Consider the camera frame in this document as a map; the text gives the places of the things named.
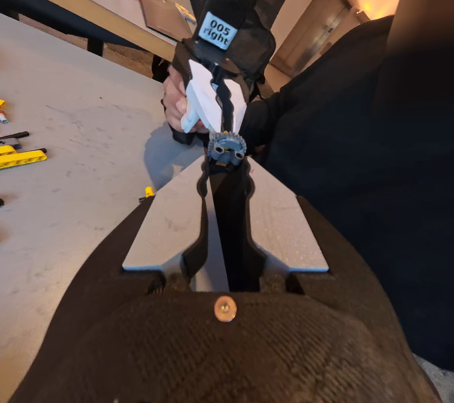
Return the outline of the pile of loose building pieces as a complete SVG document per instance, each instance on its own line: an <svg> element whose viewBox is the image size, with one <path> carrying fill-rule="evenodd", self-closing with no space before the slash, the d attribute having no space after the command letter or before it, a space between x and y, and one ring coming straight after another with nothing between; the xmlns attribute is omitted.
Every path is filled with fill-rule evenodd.
<svg viewBox="0 0 454 403"><path fill-rule="evenodd" d="M47 148L24 149L22 140L28 139L29 131L1 134L0 136L0 169L20 167L48 159Z"/></svg>

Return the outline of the person's black top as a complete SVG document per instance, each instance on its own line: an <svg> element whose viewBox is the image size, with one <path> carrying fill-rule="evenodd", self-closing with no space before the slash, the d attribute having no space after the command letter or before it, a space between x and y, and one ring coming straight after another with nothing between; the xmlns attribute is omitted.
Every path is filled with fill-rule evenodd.
<svg viewBox="0 0 454 403"><path fill-rule="evenodd" d="M376 116L378 70L284 116L263 160L360 253L412 351L452 371L453 108Z"/></svg>

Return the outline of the brown clipboard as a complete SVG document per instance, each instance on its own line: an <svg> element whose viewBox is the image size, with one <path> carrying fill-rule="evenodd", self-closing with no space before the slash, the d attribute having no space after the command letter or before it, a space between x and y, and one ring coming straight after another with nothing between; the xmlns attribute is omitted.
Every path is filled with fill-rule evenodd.
<svg viewBox="0 0 454 403"><path fill-rule="evenodd" d="M172 0L140 0L146 27L177 42L193 36L195 16Z"/></svg>

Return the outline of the tall brown door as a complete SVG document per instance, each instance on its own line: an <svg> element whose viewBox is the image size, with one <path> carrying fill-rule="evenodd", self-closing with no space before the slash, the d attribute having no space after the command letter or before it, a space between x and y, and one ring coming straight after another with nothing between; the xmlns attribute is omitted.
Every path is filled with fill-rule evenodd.
<svg viewBox="0 0 454 403"><path fill-rule="evenodd" d="M353 5L350 0L312 0L270 61L294 77L319 53Z"/></svg>

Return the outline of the person's right hand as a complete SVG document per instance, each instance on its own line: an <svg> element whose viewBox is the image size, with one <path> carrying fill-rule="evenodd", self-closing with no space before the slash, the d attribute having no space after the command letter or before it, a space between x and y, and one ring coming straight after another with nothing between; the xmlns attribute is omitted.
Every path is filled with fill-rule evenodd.
<svg viewBox="0 0 454 403"><path fill-rule="evenodd" d="M183 132L181 119L186 113L187 98L182 75L170 65L168 76L163 83L162 104L167 123L178 132Z"/></svg>

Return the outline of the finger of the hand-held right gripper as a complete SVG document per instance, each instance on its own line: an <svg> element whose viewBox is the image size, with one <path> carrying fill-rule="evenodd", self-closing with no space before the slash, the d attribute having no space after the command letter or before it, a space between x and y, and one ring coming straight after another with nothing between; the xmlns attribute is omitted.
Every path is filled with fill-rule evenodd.
<svg viewBox="0 0 454 403"><path fill-rule="evenodd" d="M226 79L225 85L229 90L229 100L233 106L231 132L240 132L242 121L247 109L247 102L245 100L240 83L233 79Z"/></svg>
<svg viewBox="0 0 454 403"><path fill-rule="evenodd" d="M213 88L213 74L196 60L189 60L190 79L186 86L187 107L181 118L181 128L189 133L201 120L204 127L220 133L223 113Z"/></svg>

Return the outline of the light grey desk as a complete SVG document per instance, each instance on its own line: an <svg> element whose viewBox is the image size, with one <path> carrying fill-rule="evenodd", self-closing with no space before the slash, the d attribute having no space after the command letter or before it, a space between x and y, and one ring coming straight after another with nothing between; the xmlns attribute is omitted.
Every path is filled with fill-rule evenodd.
<svg viewBox="0 0 454 403"><path fill-rule="evenodd" d="M178 144L162 84L1 15L0 88L23 150L44 162L1 170L1 402L31 366L71 280L139 203L203 154Z"/></svg>

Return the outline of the grey gear block assembly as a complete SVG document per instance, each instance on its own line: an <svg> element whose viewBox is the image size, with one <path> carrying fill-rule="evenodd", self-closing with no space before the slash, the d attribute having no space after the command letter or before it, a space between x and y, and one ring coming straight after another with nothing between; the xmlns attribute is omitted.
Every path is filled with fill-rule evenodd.
<svg viewBox="0 0 454 403"><path fill-rule="evenodd" d="M207 157L211 165L234 169L241 166L246 154L247 144L239 134L210 132Z"/></svg>

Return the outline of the person's right forearm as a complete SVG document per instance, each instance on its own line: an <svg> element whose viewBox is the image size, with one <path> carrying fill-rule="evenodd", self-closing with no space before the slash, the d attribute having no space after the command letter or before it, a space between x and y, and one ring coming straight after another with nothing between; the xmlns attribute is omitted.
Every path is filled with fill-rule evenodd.
<svg viewBox="0 0 454 403"><path fill-rule="evenodd" d="M311 114L374 73L383 61L393 20L389 15L353 28L278 92L248 103L240 129L247 153L269 143L287 114Z"/></svg>

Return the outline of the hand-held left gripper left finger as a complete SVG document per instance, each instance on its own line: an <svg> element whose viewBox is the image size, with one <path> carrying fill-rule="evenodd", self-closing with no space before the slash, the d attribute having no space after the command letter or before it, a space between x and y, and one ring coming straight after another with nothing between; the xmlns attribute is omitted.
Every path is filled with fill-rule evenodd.
<svg viewBox="0 0 454 403"><path fill-rule="evenodd" d="M171 179L154 197L122 263L125 271L195 276L208 255L205 156Z"/></svg>

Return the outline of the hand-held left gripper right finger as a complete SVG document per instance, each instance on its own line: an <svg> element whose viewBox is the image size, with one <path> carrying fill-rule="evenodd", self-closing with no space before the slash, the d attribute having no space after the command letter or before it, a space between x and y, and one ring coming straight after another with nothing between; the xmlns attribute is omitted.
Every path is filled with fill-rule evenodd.
<svg viewBox="0 0 454 403"><path fill-rule="evenodd" d="M295 193L248 157L246 240L255 272L328 272Z"/></svg>

